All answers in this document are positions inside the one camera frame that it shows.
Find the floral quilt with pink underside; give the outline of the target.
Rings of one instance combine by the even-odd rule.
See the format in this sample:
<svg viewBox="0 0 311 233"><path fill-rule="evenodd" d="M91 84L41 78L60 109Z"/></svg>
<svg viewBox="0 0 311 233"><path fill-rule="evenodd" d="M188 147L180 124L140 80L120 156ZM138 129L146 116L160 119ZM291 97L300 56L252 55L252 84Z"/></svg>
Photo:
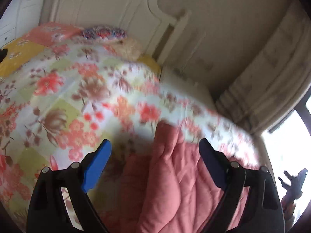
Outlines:
<svg viewBox="0 0 311 233"><path fill-rule="evenodd" d="M222 196L203 138L243 167L267 163L246 131L110 45L56 23L21 38L45 50L1 77L1 203L20 230L40 171L80 162L105 139L112 152L88 194L110 232L202 230Z"/></svg>

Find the beige patterned curtain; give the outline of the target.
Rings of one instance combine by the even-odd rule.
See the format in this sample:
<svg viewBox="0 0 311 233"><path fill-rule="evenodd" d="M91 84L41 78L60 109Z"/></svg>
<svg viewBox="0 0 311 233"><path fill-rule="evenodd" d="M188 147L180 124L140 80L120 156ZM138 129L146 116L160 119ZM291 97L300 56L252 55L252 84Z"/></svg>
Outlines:
<svg viewBox="0 0 311 233"><path fill-rule="evenodd" d="M216 100L250 134L283 119L310 88L310 18L293 0L263 49Z"/></svg>

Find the white bedside table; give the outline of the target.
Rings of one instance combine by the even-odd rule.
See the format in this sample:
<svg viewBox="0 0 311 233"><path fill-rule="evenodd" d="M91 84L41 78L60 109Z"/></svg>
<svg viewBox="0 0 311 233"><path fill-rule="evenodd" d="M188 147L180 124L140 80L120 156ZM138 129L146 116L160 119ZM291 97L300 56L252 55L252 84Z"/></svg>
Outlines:
<svg viewBox="0 0 311 233"><path fill-rule="evenodd" d="M177 70L164 67L161 71L160 82L166 86L166 88L169 87L182 96L193 98L204 104L207 108L216 110L215 103L208 88L203 84L194 82L190 78L182 77Z"/></svg>

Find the yellow bed sheet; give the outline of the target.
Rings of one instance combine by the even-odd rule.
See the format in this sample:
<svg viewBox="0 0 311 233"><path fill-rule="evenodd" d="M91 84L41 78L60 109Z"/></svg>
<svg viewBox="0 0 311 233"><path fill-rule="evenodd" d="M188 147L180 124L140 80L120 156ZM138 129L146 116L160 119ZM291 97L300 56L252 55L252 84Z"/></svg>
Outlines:
<svg viewBox="0 0 311 233"><path fill-rule="evenodd" d="M31 58L45 50L45 46L22 38L8 43L3 48L7 49L7 56L1 62L1 77L7 77Z"/></svg>

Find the black object at bedside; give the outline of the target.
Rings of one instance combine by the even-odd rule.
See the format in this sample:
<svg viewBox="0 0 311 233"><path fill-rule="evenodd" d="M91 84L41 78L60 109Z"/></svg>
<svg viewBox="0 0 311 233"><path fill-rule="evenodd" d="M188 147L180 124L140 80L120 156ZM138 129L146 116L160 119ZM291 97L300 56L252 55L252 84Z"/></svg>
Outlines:
<svg viewBox="0 0 311 233"><path fill-rule="evenodd" d="M7 56L8 53L8 49L0 49L0 63L5 59L5 57Z"/></svg>

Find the beige lace pillow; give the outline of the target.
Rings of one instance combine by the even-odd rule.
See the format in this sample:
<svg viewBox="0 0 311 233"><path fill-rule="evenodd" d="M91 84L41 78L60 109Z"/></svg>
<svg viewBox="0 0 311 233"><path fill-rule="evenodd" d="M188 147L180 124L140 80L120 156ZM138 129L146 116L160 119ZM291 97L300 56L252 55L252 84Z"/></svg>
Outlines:
<svg viewBox="0 0 311 233"><path fill-rule="evenodd" d="M118 41L114 45L114 50L118 56L128 61L137 61L143 54L143 48L140 42L130 37Z"/></svg>

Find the red blue patterned pillow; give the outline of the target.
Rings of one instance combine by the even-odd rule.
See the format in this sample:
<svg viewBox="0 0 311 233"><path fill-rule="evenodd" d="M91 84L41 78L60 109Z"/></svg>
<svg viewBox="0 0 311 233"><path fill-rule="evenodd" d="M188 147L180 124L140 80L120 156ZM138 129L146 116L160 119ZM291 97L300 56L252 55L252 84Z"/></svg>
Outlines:
<svg viewBox="0 0 311 233"><path fill-rule="evenodd" d="M121 28L99 25L86 28L82 31L82 36L88 40L99 42L120 41L127 38L127 32Z"/></svg>

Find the white wardrobe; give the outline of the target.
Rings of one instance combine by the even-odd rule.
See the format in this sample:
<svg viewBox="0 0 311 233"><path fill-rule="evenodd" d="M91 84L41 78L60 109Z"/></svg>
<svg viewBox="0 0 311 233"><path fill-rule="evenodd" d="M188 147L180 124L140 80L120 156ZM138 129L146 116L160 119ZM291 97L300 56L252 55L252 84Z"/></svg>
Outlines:
<svg viewBox="0 0 311 233"><path fill-rule="evenodd" d="M12 0L1 17L1 47L39 25L44 0Z"/></svg>

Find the white wooden headboard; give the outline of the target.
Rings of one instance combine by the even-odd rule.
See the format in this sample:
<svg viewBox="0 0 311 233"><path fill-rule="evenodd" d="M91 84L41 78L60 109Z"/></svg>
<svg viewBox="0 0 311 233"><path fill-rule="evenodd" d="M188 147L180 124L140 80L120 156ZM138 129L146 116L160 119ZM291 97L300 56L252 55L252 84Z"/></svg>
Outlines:
<svg viewBox="0 0 311 233"><path fill-rule="evenodd" d="M111 25L137 39L148 54L162 65L182 36L191 16L186 10L171 16L158 0L54 0L50 21L81 26Z"/></svg>

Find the dark window frame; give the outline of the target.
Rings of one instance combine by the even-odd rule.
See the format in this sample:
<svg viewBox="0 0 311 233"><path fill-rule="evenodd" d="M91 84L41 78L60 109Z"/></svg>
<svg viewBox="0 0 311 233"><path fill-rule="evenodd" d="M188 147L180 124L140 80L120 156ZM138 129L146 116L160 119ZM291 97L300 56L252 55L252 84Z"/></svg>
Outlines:
<svg viewBox="0 0 311 233"><path fill-rule="evenodd" d="M268 130L270 134L279 129L286 121L297 117L310 134L310 94L306 94L300 102L276 125Z"/></svg>

